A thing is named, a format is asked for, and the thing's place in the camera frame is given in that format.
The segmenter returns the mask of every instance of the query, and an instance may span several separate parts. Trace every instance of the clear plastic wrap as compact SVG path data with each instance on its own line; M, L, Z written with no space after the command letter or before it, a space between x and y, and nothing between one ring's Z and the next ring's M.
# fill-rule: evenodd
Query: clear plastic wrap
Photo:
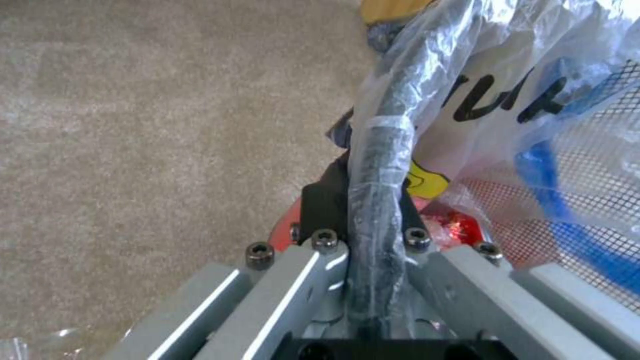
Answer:
M352 323L402 314L405 175L416 168L448 183L582 117L580 100L638 59L639 17L634 0L448 0L405 27L351 120ZM414 179L415 195L433 197L428 176Z

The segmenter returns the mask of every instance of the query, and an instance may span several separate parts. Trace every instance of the yellow label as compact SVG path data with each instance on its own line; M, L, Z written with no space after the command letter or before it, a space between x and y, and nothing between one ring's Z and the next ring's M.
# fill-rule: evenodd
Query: yellow label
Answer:
M449 185L449 180L445 176L424 170L413 160L406 177L411 182L407 189L409 194L423 199L435 198L443 193Z
M376 22L405 19L414 16L434 0L363 0L360 13L364 22Z

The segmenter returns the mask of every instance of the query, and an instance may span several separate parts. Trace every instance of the beige carpet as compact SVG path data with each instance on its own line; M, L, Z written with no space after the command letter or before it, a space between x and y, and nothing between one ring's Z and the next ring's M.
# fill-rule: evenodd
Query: beige carpet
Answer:
M357 7L0 2L0 338L92 358L265 240L339 154L374 63Z

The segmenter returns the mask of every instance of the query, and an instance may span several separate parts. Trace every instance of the bolt head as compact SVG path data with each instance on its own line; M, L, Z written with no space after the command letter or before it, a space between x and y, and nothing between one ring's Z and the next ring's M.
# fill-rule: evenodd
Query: bolt head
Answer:
M246 266L258 271L268 269L275 260L275 249L273 246L262 241L249 245L244 254Z
M425 252L429 249L431 238L425 229L411 227L404 232L404 245L413 252Z
M331 229L316 230L311 235L311 246L321 254L329 254L338 248L338 234Z
M489 261L498 261L504 257L500 247L494 243L483 241L475 244L474 249Z

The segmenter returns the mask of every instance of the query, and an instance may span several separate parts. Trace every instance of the black lettering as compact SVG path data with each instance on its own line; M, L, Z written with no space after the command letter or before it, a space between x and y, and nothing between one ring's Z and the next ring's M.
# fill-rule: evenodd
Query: black lettering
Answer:
M453 84L453 87L451 88L451 91L449 92L449 95L447 96L447 99L444 101L444 104L442 104L442 107L444 108L445 106L447 106L447 103L449 102L449 100L451 100L451 97L453 96L453 94L455 94L456 90L462 86L463 84L466 84L469 82L469 78L464 76L464 75L460 75L458 76L458 78L456 79L456 83Z
M533 104L529 105L523 112L518 115L518 123L526 124L542 110L547 113L557 115L564 108L563 105L554 102L554 98L564 90L566 86L566 78L560 78L553 83L544 94L540 95Z
M519 82L516 85L516 87L513 88L513 90L511 91L511 93L507 97L507 99L502 103L502 105L500 105L500 108L502 108L503 110L507 110L507 111L513 109L513 106L516 104L516 101L518 100L518 95L520 95L520 91L522 90L522 87L524 86L524 83L527 81L527 78L529 77L529 75L531 75L532 71L533 71L533 69L531 69L527 73L527 75L525 75L525 77L522 79L522 81Z
M453 115L453 119L457 122L480 119L500 106L500 104L509 96L508 92L500 93L498 98L492 104L485 106L484 108L474 109L474 106L482 100L487 91L489 91L491 86L493 86L494 82L495 80L492 75L487 75L480 79Z

